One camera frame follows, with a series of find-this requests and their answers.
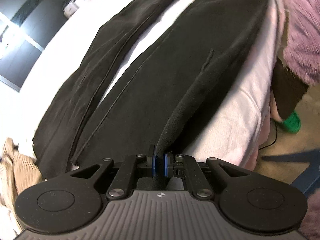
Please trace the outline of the black jeans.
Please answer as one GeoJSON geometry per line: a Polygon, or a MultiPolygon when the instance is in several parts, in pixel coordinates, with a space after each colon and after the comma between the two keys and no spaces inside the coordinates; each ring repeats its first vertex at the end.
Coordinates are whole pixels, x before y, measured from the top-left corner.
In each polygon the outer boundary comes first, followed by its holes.
{"type": "Polygon", "coordinates": [[[155,145],[184,149],[228,93],[263,25],[268,0],[195,0],[120,79],[140,36],[174,0],[133,0],[98,31],[33,138],[46,179],[72,165],[122,161],[155,145]]]}

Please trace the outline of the grey duvet with pink dots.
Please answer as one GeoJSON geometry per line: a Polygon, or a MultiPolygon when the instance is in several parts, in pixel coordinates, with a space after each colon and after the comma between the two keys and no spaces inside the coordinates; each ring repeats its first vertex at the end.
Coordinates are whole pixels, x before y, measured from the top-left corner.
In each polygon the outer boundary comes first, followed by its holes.
{"type": "MultiPolygon", "coordinates": [[[[20,152],[33,155],[32,139],[53,97],[79,67],[98,29],[131,0],[96,0],[79,9],[49,42],[18,96],[16,130],[20,152]]],[[[266,20],[242,71],[217,113],[185,153],[199,161],[214,156],[252,170],[258,146],[270,130],[270,83],[283,29],[282,0],[269,0],[266,20]]]]}

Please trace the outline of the green slipper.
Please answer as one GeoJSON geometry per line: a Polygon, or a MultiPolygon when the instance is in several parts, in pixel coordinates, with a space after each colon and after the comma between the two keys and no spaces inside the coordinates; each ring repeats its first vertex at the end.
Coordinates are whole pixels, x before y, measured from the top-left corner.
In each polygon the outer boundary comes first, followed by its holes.
{"type": "Polygon", "coordinates": [[[288,133],[296,134],[300,131],[301,124],[302,123],[297,112],[293,111],[287,119],[279,123],[279,126],[282,130],[288,133]]]}

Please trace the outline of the brown striped garment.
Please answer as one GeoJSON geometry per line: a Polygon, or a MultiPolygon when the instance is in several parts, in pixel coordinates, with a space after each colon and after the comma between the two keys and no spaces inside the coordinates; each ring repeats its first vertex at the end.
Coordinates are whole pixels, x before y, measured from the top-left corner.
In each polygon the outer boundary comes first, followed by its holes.
{"type": "Polygon", "coordinates": [[[35,160],[20,154],[14,141],[6,139],[1,153],[1,203],[14,209],[17,196],[42,181],[35,160]]]}

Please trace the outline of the blue chair leg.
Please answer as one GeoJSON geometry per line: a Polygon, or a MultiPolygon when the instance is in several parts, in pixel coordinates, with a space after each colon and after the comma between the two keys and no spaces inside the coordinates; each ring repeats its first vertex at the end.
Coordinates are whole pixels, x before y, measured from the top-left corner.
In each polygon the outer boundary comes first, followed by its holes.
{"type": "Polygon", "coordinates": [[[308,168],[291,185],[299,189],[306,198],[319,189],[319,148],[286,155],[263,156],[262,159],[277,163],[308,163],[308,168]]]}

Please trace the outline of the purple fluffy rug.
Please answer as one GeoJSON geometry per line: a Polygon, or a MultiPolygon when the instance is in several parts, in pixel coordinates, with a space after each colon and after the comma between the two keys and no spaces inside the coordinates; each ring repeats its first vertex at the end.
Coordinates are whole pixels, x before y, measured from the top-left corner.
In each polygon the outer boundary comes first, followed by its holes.
{"type": "Polygon", "coordinates": [[[286,12],[283,59],[305,84],[319,84],[319,0],[283,0],[286,12]]]}

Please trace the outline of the black wardrobe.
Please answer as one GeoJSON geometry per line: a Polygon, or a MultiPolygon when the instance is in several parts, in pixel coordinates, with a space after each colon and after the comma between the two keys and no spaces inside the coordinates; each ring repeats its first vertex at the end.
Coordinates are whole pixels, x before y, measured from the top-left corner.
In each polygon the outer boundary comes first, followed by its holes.
{"type": "Polygon", "coordinates": [[[65,24],[66,0],[1,0],[1,83],[20,91],[33,65],[65,24]]]}

